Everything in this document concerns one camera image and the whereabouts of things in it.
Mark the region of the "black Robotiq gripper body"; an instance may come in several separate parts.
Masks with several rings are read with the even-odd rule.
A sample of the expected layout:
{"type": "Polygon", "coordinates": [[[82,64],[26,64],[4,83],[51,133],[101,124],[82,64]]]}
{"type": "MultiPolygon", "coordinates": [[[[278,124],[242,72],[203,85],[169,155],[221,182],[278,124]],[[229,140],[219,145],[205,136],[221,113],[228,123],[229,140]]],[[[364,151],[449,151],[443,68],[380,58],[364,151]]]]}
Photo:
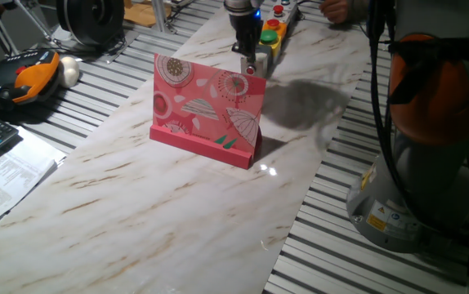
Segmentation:
{"type": "Polygon", "coordinates": [[[244,16],[230,15],[236,42],[232,51],[255,51],[261,34],[261,12],[252,11],[244,16]]]}

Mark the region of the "bystander's bare hand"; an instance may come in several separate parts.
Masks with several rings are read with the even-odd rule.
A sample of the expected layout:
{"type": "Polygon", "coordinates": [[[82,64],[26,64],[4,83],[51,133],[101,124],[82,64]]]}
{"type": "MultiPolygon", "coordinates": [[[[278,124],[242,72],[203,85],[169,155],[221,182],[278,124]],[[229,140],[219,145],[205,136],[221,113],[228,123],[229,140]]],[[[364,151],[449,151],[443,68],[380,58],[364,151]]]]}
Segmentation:
{"type": "Polygon", "coordinates": [[[349,20],[351,5],[347,0],[324,0],[319,10],[324,17],[334,24],[342,24],[349,20]]]}

